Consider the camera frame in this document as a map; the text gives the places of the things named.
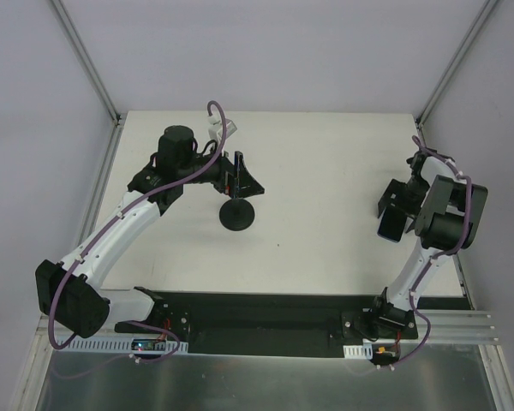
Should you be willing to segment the blue cased smartphone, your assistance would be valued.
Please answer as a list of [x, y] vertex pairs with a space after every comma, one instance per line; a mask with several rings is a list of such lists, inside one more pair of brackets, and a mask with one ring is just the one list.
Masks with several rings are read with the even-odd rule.
[[402, 239], [406, 221], [407, 217], [401, 210], [388, 205], [381, 215], [377, 234], [383, 239], [398, 243]]

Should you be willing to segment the black phone stand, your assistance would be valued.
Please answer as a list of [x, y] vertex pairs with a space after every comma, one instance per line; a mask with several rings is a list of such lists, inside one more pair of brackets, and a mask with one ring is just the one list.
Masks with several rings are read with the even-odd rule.
[[227, 200], [219, 210], [220, 223], [230, 231], [243, 231], [253, 224], [254, 219], [254, 207], [245, 199]]

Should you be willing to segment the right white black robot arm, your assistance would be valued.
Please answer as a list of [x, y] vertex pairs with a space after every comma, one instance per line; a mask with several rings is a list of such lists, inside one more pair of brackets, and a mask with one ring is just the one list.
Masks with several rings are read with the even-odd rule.
[[378, 202], [378, 235], [398, 242], [412, 231], [415, 247], [396, 279], [365, 313], [372, 339], [396, 337], [415, 323], [418, 301], [432, 276], [473, 243], [487, 201], [454, 160], [437, 152], [416, 152], [407, 160], [407, 182], [391, 180]]

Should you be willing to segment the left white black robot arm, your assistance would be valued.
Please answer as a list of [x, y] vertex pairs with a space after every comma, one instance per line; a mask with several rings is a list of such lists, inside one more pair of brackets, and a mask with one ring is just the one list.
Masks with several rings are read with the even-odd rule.
[[224, 143], [237, 131], [233, 121], [209, 128], [203, 151], [191, 128], [169, 126], [158, 149], [134, 175], [115, 211], [75, 250], [59, 262], [43, 261], [35, 271], [40, 311], [75, 336], [89, 338], [103, 325], [134, 321], [146, 333], [158, 331], [164, 313], [156, 296], [142, 287], [106, 292], [110, 270], [134, 240], [161, 218], [187, 184], [211, 184], [228, 200], [219, 210], [220, 223], [243, 231], [254, 222], [248, 198], [265, 189], [251, 176], [242, 152], [229, 156]]

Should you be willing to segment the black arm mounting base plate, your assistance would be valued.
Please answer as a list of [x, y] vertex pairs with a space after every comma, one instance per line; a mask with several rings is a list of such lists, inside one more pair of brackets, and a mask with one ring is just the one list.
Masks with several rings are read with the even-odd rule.
[[416, 340], [415, 316], [374, 317], [371, 295], [267, 295], [152, 291], [146, 323], [165, 326], [191, 354], [340, 358], [365, 339]]

